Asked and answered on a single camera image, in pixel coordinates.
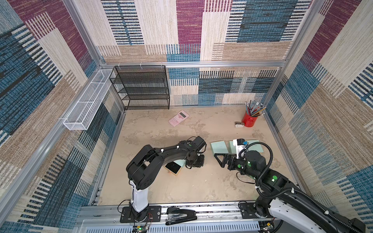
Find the mint drawer jewelry box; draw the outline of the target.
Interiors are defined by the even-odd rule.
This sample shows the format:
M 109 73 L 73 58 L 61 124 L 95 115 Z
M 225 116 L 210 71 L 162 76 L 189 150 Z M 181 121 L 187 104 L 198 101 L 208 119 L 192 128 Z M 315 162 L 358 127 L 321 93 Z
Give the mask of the mint drawer jewelry box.
M 258 142 L 258 141 L 259 140 L 248 140 L 247 142 L 248 142 L 248 145 L 250 145 L 250 144 Z M 259 152 L 259 153 L 263 153 L 264 152 L 261 144 L 255 144 L 253 146 L 250 146 L 249 150 L 255 150 L 255 151 Z

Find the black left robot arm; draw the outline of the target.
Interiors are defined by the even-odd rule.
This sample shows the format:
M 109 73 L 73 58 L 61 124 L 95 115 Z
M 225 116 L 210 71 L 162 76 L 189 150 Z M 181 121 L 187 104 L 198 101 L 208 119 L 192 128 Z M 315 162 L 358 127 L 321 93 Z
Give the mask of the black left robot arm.
M 135 222 L 144 221 L 149 216 L 148 191 L 161 168 L 176 160 L 185 160 L 188 168 L 200 168 L 204 164 L 206 146 L 200 136 L 195 136 L 193 140 L 183 140 L 165 148 L 145 145 L 138 152 L 126 167 L 132 188 L 129 213 Z

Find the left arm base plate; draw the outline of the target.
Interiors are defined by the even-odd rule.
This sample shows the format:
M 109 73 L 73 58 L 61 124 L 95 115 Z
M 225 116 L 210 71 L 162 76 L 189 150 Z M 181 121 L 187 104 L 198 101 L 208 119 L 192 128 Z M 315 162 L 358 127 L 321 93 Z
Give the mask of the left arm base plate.
M 121 211 L 120 223 L 160 222 L 161 206 L 148 206 L 137 212 L 133 207 L 124 207 Z

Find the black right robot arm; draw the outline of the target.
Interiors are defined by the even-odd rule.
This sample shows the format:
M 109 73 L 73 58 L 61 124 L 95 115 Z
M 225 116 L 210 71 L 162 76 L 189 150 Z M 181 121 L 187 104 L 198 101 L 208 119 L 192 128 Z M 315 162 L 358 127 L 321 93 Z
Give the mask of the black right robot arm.
M 270 168 L 274 155 L 269 151 L 267 161 L 258 151 L 250 148 L 256 142 L 244 145 L 236 154 L 216 153 L 214 157 L 222 168 L 236 170 L 254 179 L 259 194 L 253 204 L 260 218 L 282 220 L 304 233 L 364 233 L 365 224 L 358 218 L 348 219 L 313 199 L 281 173 Z

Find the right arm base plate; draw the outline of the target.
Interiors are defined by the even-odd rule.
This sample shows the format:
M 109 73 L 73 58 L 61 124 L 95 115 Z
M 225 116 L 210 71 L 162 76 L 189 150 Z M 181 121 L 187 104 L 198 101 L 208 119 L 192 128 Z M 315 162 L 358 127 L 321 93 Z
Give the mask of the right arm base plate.
M 242 201 L 238 203 L 238 208 L 243 219 L 268 218 L 270 216 L 268 209 L 261 204 Z

